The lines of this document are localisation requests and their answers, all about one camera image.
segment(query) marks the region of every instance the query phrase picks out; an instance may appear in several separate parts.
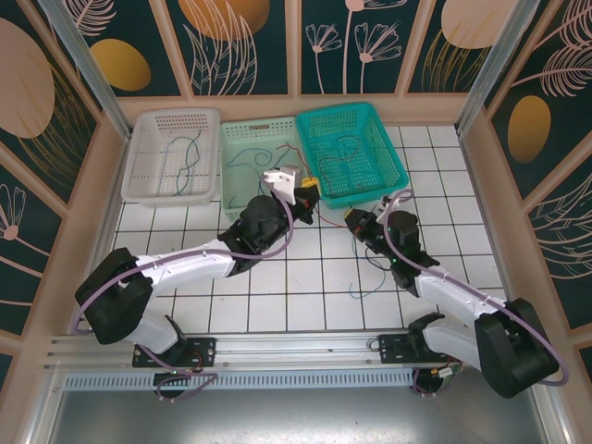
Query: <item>wire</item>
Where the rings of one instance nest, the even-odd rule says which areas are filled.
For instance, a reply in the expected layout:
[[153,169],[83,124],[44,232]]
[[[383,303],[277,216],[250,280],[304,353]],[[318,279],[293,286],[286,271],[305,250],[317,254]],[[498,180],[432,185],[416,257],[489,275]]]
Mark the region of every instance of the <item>wire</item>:
[[[389,220],[389,214],[393,211],[393,207],[394,207],[395,203],[397,203],[398,201],[406,202],[412,198],[413,198],[413,191],[411,191],[409,189],[401,190],[401,191],[397,192],[392,197],[392,199],[390,200],[390,202],[387,205],[387,208],[385,209],[386,214],[385,214],[384,220]],[[540,342],[540,344],[543,347],[545,347],[545,349],[547,349],[547,351],[553,356],[553,358],[555,358],[555,360],[557,361],[557,363],[559,364],[559,366],[561,368],[563,376],[559,381],[542,380],[539,382],[539,384],[543,384],[545,386],[554,386],[554,387],[564,386],[565,384],[567,384],[567,382],[569,381],[569,377],[570,377],[570,372],[569,372],[569,369],[567,368],[567,364],[565,363],[565,361],[563,361],[563,358],[553,348],[553,346],[538,331],[536,331],[533,327],[531,327],[528,323],[526,323],[522,318],[520,318],[517,315],[515,315],[514,313],[512,313],[510,310],[508,310],[506,307],[504,307],[500,303],[497,303],[497,302],[491,300],[487,295],[483,294],[481,291],[474,289],[473,287],[462,282],[461,280],[457,279],[456,277],[451,276],[448,273],[445,275],[443,273],[440,273],[439,271],[433,270],[432,268],[425,268],[424,266],[421,266],[421,265],[415,263],[414,261],[412,261],[411,259],[407,258],[403,253],[401,253],[397,249],[397,247],[395,247],[392,239],[390,238],[388,224],[384,224],[384,235],[385,235],[385,239],[386,239],[387,244],[390,247],[390,249],[404,263],[406,263],[407,265],[410,265],[413,268],[416,268],[417,270],[419,270],[423,273],[426,273],[434,278],[448,281],[449,283],[451,283],[455,287],[457,287],[461,290],[467,291],[468,293],[472,294],[473,296],[475,296],[477,299],[479,299],[483,303],[486,303],[486,304],[496,308],[501,313],[508,316],[513,322],[515,322],[520,327],[525,329],[538,342]]]
[[[197,135],[197,137],[195,137],[195,139],[191,139],[191,138],[185,137],[185,136],[178,136],[169,143],[169,145],[170,145],[179,139],[185,139],[185,140],[190,141],[189,144],[187,145],[187,151],[185,152],[185,167],[181,168],[179,170],[179,172],[177,173],[177,183],[176,183],[177,192],[175,194],[173,194],[173,196],[180,196],[181,193],[187,188],[187,185],[189,184],[190,169],[195,167],[201,159],[200,150],[197,146],[197,143],[195,143],[195,141],[197,141],[201,135],[202,135],[202,132],[200,131],[199,134]],[[195,152],[197,153],[197,160],[195,160],[195,162],[193,162],[190,165],[189,164],[189,151],[190,151],[192,145],[195,147]],[[183,188],[179,189],[179,178],[181,176],[181,171],[184,171],[184,170],[187,170],[187,175],[185,176],[185,185],[183,185]]]

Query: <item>white plastic basket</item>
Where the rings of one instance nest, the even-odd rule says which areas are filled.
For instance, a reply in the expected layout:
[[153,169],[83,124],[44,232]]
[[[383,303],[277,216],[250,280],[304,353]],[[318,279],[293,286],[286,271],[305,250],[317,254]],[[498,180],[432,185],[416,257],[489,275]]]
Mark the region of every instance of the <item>white plastic basket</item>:
[[152,208],[209,204],[219,132],[220,114],[211,108],[164,109],[139,116],[121,184],[123,200]]

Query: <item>gray metal floor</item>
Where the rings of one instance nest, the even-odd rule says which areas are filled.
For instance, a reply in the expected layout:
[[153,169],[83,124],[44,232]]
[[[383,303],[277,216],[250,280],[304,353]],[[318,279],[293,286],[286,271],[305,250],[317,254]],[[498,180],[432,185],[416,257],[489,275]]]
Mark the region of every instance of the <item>gray metal floor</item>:
[[149,392],[66,393],[52,444],[547,442],[530,393],[504,400],[476,371],[441,397],[409,388],[209,390],[179,404]]

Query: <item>leaf illustration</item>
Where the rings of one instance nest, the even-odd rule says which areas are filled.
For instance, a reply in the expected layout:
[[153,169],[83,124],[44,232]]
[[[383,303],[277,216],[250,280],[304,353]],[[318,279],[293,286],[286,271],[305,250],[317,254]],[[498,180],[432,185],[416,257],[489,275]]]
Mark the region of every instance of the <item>leaf illustration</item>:
[[516,81],[512,87],[540,79],[546,95],[575,97],[592,80],[592,45],[583,48],[565,46],[553,53],[543,72]]
[[183,25],[191,40],[193,49],[193,67],[191,68],[191,84],[199,95],[209,95],[212,91],[212,68],[204,51],[204,42],[201,34],[196,36],[192,30]]
[[592,42],[592,0],[571,0],[559,27],[561,39],[572,48]]
[[65,0],[66,8],[82,35],[97,37],[116,15],[114,0]]

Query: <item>light green basket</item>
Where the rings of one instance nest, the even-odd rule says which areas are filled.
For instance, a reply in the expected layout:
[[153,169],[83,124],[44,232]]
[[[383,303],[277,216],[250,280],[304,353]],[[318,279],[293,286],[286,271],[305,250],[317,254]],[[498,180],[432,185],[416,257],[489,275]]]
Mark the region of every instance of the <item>light green basket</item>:
[[[230,222],[239,218],[253,197],[261,193],[269,195],[265,185],[259,182],[265,171],[295,165],[306,176],[294,117],[225,123],[220,126],[220,132],[222,210]],[[298,152],[282,147],[287,143]]]

